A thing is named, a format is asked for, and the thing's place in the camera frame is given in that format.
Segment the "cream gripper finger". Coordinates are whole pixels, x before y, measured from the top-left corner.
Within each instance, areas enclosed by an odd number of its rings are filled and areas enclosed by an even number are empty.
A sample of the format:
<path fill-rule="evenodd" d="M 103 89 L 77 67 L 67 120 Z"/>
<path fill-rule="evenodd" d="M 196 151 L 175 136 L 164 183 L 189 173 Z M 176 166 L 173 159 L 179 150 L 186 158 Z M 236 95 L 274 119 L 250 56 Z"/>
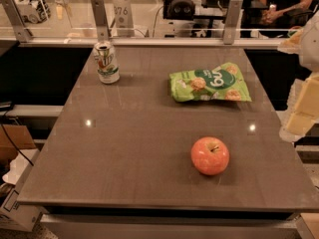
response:
<path fill-rule="evenodd" d="M 319 73 L 312 73 L 306 80 L 296 80 L 288 97 L 286 129 L 305 135 L 319 119 Z"/>

